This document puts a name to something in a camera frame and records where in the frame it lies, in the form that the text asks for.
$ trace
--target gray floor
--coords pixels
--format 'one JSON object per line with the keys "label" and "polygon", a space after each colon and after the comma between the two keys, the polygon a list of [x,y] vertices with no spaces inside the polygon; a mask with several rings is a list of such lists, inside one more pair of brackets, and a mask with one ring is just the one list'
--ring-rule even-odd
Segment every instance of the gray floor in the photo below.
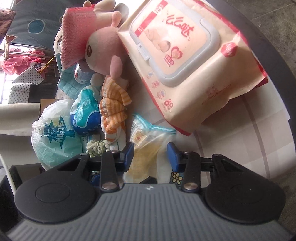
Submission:
{"label": "gray floor", "polygon": [[[227,2],[262,31],[296,76],[296,0],[227,0]],[[279,222],[296,233],[296,168],[274,181],[286,194],[286,205]]]}

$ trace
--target ribbed gray surface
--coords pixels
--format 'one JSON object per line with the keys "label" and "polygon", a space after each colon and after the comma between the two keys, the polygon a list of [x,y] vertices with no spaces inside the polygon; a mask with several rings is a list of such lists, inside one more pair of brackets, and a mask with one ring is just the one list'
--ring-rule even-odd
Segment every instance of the ribbed gray surface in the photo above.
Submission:
{"label": "ribbed gray surface", "polygon": [[40,224],[23,221],[8,235],[13,241],[288,241],[277,222],[245,226],[209,211],[196,194],[174,184],[126,184],[104,194],[95,207],[74,221]]}

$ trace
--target red chinese text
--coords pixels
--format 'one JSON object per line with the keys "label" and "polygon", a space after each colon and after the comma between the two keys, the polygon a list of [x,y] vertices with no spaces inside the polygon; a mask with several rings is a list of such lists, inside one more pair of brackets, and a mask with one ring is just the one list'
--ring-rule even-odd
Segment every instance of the red chinese text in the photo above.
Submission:
{"label": "red chinese text", "polygon": [[182,35],[187,38],[190,34],[190,31],[193,31],[194,27],[190,27],[189,24],[183,22],[184,17],[175,17],[175,15],[169,15],[166,24],[174,25],[181,29]]}
{"label": "red chinese text", "polygon": [[159,12],[161,12],[162,10],[163,10],[163,5],[158,4],[158,6],[157,6],[156,9],[155,9],[155,12],[156,12],[156,13],[159,13]]}

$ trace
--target white cable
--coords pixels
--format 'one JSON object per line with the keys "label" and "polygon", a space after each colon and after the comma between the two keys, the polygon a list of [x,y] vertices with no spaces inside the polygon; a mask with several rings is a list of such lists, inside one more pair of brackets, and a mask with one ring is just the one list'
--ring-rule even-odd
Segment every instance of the white cable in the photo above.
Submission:
{"label": "white cable", "polygon": [[7,179],[8,179],[9,185],[10,185],[10,188],[12,190],[12,193],[13,193],[13,195],[15,195],[15,192],[16,192],[15,184],[14,184],[14,182],[12,180],[12,177],[10,175],[10,172],[9,172],[7,166],[6,166],[5,161],[3,160],[3,157],[1,155],[1,153],[0,153],[0,160],[1,160],[2,166],[4,167],[4,170],[6,172],[6,176],[7,176]]}

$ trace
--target metal screw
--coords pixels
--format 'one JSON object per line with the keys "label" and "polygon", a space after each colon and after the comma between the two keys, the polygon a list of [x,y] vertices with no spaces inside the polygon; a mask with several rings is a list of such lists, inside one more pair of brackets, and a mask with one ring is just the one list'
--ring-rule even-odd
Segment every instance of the metal screw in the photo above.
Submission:
{"label": "metal screw", "polygon": [[107,182],[102,185],[102,188],[105,190],[113,190],[117,188],[117,185],[113,182]]}
{"label": "metal screw", "polygon": [[194,189],[198,188],[198,185],[196,183],[185,183],[184,188],[186,190],[194,190]]}

